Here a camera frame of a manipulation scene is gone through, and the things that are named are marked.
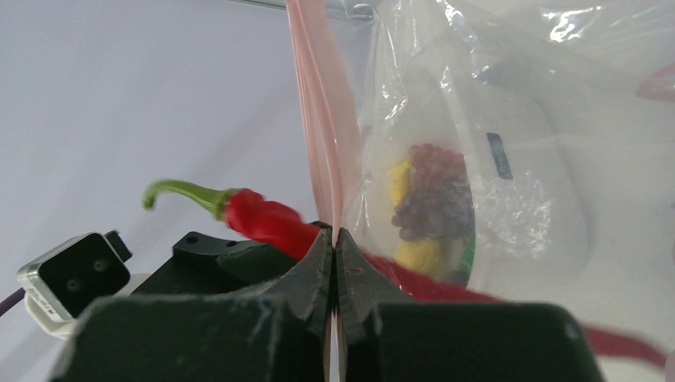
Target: black rectangular sticker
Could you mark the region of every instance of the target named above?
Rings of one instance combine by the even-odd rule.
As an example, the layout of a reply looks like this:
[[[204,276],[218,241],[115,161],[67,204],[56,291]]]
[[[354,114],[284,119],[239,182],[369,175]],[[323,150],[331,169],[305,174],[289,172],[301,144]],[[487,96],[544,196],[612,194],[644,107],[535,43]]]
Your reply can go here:
[[[501,140],[501,137],[499,134],[487,133],[487,140],[490,142],[492,158],[494,158],[494,164],[497,166],[499,177],[512,181],[513,174],[511,173],[511,166],[509,166],[509,159],[506,158],[504,142]]]

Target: pepper stem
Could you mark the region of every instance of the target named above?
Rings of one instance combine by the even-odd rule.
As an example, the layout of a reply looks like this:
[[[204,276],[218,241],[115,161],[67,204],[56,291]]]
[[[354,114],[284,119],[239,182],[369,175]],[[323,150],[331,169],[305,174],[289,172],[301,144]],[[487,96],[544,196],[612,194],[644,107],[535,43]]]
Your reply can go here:
[[[148,186],[143,194],[143,208],[152,209],[154,200],[160,193],[178,193],[196,201],[201,207],[212,213],[216,220],[222,221],[225,204],[237,191],[238,189],[207,189],[188,181],[163,179]]]

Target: transparent plastic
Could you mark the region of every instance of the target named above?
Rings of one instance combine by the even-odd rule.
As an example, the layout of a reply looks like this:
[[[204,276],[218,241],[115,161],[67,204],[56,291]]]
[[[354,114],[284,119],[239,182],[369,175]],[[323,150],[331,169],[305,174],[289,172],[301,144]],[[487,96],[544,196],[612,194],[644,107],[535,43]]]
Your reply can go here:
[[[644,70],[576,44],[591,32],[567,47],[553,29],[593,23],[561,27],[555,3],[506,19],[461,1],[344,3],[328,26],[321,2],[289,0],[319,217],[439,282],[558,303],[672,349],[675,88],[663,68],[673,46],[662,41],[669,53]],[[640,17],[609,4],[598,11],[617,19],[598,30]],[[675,21],[660,4],[654,20]],[[668,35],[675,22],[659,25],[597,45]],[[369,53],[335,42],[344,36],[369,41]],[[662,380],[614,366],[611,380]]]

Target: yellow fruit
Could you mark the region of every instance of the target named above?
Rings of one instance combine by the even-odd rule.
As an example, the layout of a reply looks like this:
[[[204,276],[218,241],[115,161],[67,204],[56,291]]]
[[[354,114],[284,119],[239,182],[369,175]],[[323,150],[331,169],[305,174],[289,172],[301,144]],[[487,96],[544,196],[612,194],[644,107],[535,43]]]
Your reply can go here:
[[[403,161],[389,170],[389,196],[397,206],[410,189],[410,161]]]
[[[447,271],[443,246],[433,239],[402,241],[396,247],[394,260],[402,267],[431,277],[440,277]]]

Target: red chili pepper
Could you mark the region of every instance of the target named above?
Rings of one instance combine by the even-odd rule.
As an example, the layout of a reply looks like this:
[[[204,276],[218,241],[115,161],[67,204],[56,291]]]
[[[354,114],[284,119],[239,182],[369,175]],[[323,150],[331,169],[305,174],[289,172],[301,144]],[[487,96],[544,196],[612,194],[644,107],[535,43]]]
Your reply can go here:
[[[306,224],[290,207],[275,201],[265,201],[250,189],[205,189],[184,181],[159,181],[146,191],[143,205],[151,209],[160,192],[185,195],[209,210],[216,220],[226,216],[227,225],[250,239],[271,244],[293,259],[300,260],[310,249],[320,227]],[[487,294],[466,290],[452,283],[440,283],[425,275],[409,271],[390,259],[364,252],[365,258],[389,281],[421,302],[498,302],[504,301]],[[666,355],[652,345],[635,337],[584,326],[591,347],[600,356],[629,357],[663,369]]]

